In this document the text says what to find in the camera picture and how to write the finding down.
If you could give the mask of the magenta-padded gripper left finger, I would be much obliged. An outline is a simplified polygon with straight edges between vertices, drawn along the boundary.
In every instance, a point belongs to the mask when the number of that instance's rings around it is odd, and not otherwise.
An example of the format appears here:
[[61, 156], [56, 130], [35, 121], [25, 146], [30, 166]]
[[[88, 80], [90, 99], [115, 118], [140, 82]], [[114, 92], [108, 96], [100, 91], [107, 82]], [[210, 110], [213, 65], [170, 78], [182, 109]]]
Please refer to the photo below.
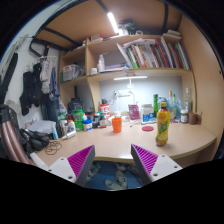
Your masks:
[[84, 187], [87, 175], [95, 157], [95, 146], [91, 145], [69, 158], [60, 157], [48, 171], [76, 185]]

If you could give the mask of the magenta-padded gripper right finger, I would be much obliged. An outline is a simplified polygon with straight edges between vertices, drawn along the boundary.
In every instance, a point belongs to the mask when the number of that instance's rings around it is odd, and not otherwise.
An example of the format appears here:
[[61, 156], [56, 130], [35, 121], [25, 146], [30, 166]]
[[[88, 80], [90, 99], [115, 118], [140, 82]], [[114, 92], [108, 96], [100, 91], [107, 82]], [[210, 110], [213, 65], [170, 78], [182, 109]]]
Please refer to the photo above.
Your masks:
[[135, 144], [131, 145], [131, 155], [143, 185], [157, 181], [182, 169], [166, 154], [157, 155]]

